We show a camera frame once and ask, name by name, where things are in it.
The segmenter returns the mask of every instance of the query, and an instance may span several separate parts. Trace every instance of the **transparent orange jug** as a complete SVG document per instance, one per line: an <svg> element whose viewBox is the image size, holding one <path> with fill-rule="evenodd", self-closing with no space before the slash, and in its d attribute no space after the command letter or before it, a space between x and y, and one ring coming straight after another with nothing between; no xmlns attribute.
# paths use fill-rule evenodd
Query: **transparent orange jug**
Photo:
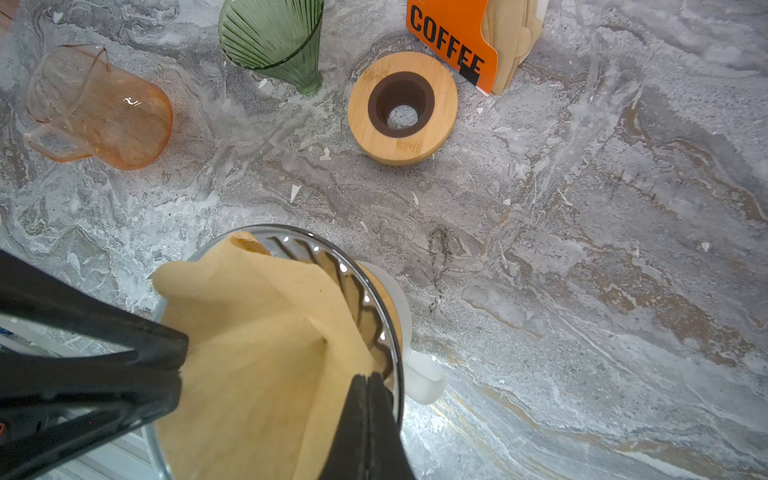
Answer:
<svg viewBox="0 0 768 480"><path fill-rule="evenodd" d="M65 45L43 57L27 90L38 125L24 134L53 161L97 157L135 170L154 161L170 138L174 114L155 84L109 64L98 45Z"/></svg>

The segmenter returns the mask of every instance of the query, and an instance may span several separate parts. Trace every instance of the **ribbed green glass cup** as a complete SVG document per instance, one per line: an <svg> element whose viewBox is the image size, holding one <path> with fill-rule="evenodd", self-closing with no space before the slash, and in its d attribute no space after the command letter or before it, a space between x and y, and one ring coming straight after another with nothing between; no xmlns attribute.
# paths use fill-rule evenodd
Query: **ribbed green glass cup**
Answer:
<svg viewBox="0 0 768 480"><path fill-rule="evenodd" d="M226 0L219 43L240 67L311 95L323 83L317 71L322 20L323 0Z"/></svg>

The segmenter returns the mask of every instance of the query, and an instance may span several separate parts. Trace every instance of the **wooden ring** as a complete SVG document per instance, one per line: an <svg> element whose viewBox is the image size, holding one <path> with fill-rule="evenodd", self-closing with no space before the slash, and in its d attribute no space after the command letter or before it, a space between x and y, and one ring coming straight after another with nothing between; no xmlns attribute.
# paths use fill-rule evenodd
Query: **wooden ring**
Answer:
<svg viewBox="0 0 768 480"><path fill-rule="evenodd" d="M419 119L406 128L387 125L396 107L408 105ZM404 51L375 61L349 97L349 127L360 147L387 165L412 165L445 143L458 110L458 91L448 69L434 58Z"/></svg>

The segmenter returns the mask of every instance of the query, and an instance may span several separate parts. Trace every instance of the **gray marble surface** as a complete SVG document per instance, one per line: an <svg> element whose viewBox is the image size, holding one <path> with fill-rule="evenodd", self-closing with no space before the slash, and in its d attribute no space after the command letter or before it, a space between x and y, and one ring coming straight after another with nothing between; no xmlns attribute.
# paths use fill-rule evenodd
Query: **gray marble surface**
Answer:
<svg viewBox="0 0 768 480"><path fill-rule="evenodd" d="M400 169L362 153L346 101L377 58L425 50L405 2L326 3L311 98L226 61L219 7L22 2L0 45L0 247L148 316L162 263L305 227L396 276L449 377L408 404L421 480L768 478L765 2L552 0L510 89L455 74L451 136ZM85 42L170 97L155 164L23 144L31 70Z"/></svg>

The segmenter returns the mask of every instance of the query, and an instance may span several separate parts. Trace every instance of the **green glass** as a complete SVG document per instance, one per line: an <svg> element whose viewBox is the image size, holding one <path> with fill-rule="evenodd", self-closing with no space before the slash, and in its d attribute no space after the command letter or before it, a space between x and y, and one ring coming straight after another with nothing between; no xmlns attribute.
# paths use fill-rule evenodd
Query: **green glass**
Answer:
<svg viewBox="0 0 768 480"><path fill-rule="evenodd" d="M323 0L226 0L219 43L240 67L311 95L323 83L317 71L322 20Z"/></svg>

